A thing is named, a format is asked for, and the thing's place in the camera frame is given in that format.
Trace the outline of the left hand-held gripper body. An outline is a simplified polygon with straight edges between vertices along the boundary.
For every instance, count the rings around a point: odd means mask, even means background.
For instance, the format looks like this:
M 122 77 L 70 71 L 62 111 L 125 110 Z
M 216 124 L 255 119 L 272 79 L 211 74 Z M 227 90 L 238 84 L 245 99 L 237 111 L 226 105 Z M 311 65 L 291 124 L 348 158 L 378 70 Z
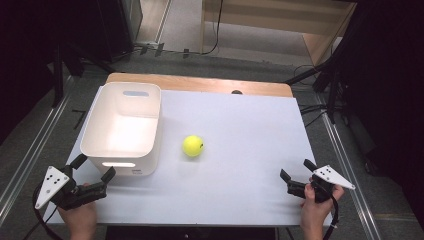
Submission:
M 48 202 L 63 210 L 78 208 L 106 197 L 108 176 L 104 175 L 98 183 L 78 185 L 73 179 L 73 168 L 65 166 L 57 169 L 49 166 L 41 183 L 34 207 L 39 210 Z

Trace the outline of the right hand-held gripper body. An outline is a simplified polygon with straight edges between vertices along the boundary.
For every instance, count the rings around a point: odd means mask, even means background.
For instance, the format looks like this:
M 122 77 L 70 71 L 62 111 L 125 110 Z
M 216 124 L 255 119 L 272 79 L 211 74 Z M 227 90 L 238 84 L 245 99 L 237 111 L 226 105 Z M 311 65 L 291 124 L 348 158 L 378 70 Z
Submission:
M 312 172 L 311 185 L 315 190 L 315 201 L 322 203 L 333 196 L 333 187 L 339 185 L 351 190 L 356 186 L 334 170 L 330 165 L 325 165 Z M 287 193 L 305 199 L 305 183 L 292 180 L 287 184 Z

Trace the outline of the white plastic bin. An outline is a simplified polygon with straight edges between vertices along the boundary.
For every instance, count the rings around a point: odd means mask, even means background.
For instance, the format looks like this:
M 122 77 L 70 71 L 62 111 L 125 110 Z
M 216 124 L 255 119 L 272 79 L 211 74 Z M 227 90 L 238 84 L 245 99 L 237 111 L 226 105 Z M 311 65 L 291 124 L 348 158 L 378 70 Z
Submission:
M 93 102 L 80 149 L 101 172 L 147 176 L 157 167 L 160 137 L 160 87 L 111 82 Z

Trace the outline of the yellow ball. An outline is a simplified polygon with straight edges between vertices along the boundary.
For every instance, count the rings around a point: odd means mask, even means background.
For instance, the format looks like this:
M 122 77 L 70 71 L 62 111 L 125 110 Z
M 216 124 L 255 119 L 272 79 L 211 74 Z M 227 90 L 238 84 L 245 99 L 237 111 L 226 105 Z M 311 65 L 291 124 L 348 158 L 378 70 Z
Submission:
M 196 157 L 203 151 L 204 143 L 201 137 L 197 135 L 187 136 L 183 140 L 182 150 L 189 157 Z

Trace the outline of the person's left hand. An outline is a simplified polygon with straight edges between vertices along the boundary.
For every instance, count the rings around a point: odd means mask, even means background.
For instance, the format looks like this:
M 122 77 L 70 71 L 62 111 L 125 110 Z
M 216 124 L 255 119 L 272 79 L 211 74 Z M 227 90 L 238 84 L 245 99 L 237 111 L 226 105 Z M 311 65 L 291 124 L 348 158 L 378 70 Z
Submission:
M 95 202 L 70 210 L 59 208 L 59 214 L 70 232 L 77 229 L 96 231 L 97 210 Z

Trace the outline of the person's right hand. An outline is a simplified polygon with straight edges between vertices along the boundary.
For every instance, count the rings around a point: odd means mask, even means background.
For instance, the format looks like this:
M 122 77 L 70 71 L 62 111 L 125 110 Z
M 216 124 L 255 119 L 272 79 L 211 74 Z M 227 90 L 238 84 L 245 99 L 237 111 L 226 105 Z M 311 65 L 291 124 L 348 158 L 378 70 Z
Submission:
M 310 183 L 305 186 L 304 194 L 305 201 L 301 205 L 300 226 L 304 232 L 317 233 L 322 230 L 324 220 L 333 208 L 333 200 L 329 198 L 322 203 L 317 203 L 315 190 Z

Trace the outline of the white table sheet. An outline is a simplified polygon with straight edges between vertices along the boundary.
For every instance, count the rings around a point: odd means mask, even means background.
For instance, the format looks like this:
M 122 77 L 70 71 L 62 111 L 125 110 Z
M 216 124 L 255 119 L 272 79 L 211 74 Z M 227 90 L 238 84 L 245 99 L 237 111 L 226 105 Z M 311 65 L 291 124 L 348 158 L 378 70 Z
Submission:
M 116 176 L 97 203 L 107 225 L 290 226 L 300 222 L 298 197 L 284 169 L 305 182 L 313 152 L 292 97 L 164 90 L 159 160 L 148 176 Z M 200 155 L 183 140 L 202 138 Z

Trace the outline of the black tripod stand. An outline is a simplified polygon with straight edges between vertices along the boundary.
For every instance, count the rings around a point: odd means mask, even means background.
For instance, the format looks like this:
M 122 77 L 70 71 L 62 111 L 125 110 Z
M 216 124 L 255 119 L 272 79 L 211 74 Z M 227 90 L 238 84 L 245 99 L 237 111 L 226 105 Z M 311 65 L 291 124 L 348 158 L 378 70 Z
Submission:
M 53 51 L 54 100 L 52 107 L 56 108 L 64 99 L 63 65 L 68 67 L 72 76 L 81 76 L 84 72 L 80 58 L 88 59 L 91 63 L 111 74 L 115 69 L 101 61 L 91 52 L 84 50 L 73 42 L 60 42 Z
M 334 113 L 337 110 L 336 97 L 338 84 L 340 83 L 341 79 L 341 67 L 344 63 L 347 62 L 347 58 L 349 57 L 349 49 L 354 42 L 363 20 L 363 13 L 356 13 L 355 10 L 352 10 L 344 36 L 331 56 L 313 69 L 307 70 L 300 75 L 296 75 L 293 78 L 285 81 L 285 84 L 292 86 L 293 84 L 296 84 L 301 80 L 304 80 L 314 75 L 315 73 L 318 73 L 319 76 L 313 83 L 312 87 L 316 93 L 322 93 L 327 86 L 330 86 L 327 104 L 320 105 L 320 109 L 325 110 L 332 124 L 335 123 Z

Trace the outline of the wooden table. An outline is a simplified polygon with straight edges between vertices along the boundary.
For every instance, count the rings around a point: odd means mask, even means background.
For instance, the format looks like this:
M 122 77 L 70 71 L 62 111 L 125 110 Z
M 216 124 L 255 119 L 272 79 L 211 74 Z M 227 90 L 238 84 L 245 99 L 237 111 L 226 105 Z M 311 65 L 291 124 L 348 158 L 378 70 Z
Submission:
M 240 91 L 244 95 L 292 97 L 291 87 L 283 83 L 201 78 L 160 74 L 112 73 L 107 83 L 137 82 L 152 83 L 165 90 L 232 93 Z

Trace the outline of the dark cabinet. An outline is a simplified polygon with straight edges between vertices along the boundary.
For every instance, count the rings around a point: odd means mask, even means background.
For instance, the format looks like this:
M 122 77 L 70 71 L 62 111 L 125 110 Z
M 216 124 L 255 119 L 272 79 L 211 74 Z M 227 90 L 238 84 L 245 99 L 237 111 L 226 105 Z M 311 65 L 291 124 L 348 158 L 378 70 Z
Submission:
M 140 0 L 97 0 L 106 49 L 105 60 L 116 61 L 133 51 L 143 20 Z

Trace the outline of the light wooden shelf unit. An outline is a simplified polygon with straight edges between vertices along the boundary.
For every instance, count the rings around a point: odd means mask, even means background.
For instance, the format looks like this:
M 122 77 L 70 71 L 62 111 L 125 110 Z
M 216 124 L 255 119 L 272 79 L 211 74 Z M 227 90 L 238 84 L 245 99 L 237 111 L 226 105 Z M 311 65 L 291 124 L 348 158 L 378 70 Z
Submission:
M 299 32 L 317 66 L 344 36 L 356 6 L 349 0 L 201 0 L 201 33 L 206 22 Z

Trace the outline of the metal floor rail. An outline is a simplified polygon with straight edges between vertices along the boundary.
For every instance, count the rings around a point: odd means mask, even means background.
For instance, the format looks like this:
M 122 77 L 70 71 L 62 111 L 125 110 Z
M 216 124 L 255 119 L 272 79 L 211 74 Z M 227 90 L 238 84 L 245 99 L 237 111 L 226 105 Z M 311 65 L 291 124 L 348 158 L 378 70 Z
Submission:
M 323 122 L 332 143 L 333 149 L 338 160 L 340 170 L 343 176 L 353 183 L 355 190 L 350 190 L 350 195 L 355 206 L 357 215 L 362 224 L 367 240 L 382 240 L 380 231 L 374 219 L 371 209 L 366 201 L 365 195 L 354 173 L 354 169 L 350 163 L 347 152 L 341 141 L 339 132 L 335 124 L 333 124 L 328 116 L 327 110 L 322 110 L 324 113 Z
M 78 77 L 64 81 L 64 96 L 51 106 L 54 91 L 49 91 L 0 145 L 0 227 L 6 221 L 31 171 L 57 125 Z

